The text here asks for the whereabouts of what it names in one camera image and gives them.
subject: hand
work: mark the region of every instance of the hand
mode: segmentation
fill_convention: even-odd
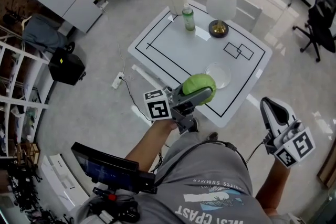
[[[177,128],[177,123],[174,120],[158,120],[154,122],[153,126],[171,132]]]

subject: power strip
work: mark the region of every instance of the power strip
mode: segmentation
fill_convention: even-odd
[[[111,87],[117,89],[121,83],[121,79],[119,79],[119,77],[121,77],[122,79],[125,77],[123,72],[119,72],[118,75],[116,76],[116,78],[114,79],[114,82],[112,83]]]

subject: white table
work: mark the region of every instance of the white table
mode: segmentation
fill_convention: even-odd
[[[167,7],[131,44],[128,51],[164,83],[176,88],[189,76],[204,73],[213,62],[227,64],[231,82],[214,99],[196,108],[218,127],[231,119],[261,76],[272,50],[237,24],[225,38],[213,38],[208,25],[214,19],[205,6],[188,0],[194,10],[195,31],[187,31],[183,17]]]

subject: gray t-shirt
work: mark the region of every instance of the gray t-shirt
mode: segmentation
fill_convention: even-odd
[[[159,180],[188,149],[168,152]],[[269,218],[252,196],[252,183],[237,153],[223,144],[200,145],[186,155],[158,186],[157,194],[119,190],[118,201],[138,202],[138,223],[283,224],[288,217]]]

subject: gray floor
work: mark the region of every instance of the gray floor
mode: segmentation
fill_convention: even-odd
[[[206,0],[195,0],[205,4]],[[321,48],[320,63],[315,63],[313,48],[301,54],[299,48],[307,38],[293,32],[291,26],[303,26],[308,7],[300,0],[249,0],[263,8],[253,34],[273,50],[273,56],[254,86],[248,98],[225,128],[217,128],[212,122],[196,113],[201,131],[217,131],[220,139],[235,144],[244,157],[266,135],[258,101],[264,96],[277,97],[292,105],[297,116],[310,127],[317,149],[311,156],[291,171],[279,211],[293,212],[306,219],[314,207],[323,200],[325,193],[317,181],[321,167],[335,139],[336,92],[333,89],[336,62],[334,55]],[[93,184],[80,169],[70,147],[80,142],[100,151],[124,157],[139,141],[148,126],[130,109],[132,101],[124,84],[118,90],[110,87],[123,62],[126,76],[131,66],[139,64],[127,48],[138,34],[166,6],[164,0],[109,0],[104,14],[86,34],[76,34],[75,53],[86,64],[87,75],[83,81],[71,87],[57,84],[50,99],[37,134],[42,154],[62,153],[66,163],[84,188],[91,192]],[[130,90],[138,106],[143,110],[142,93],[151,86],[139,75],[128,78]],[[263,184],[272,165],[272,157],[259,149],[248,164],[254,186],[254,194]],[[46,181],[38,184],[48,190]],[[42,202],[60,214],[65,209],[41,193]]]

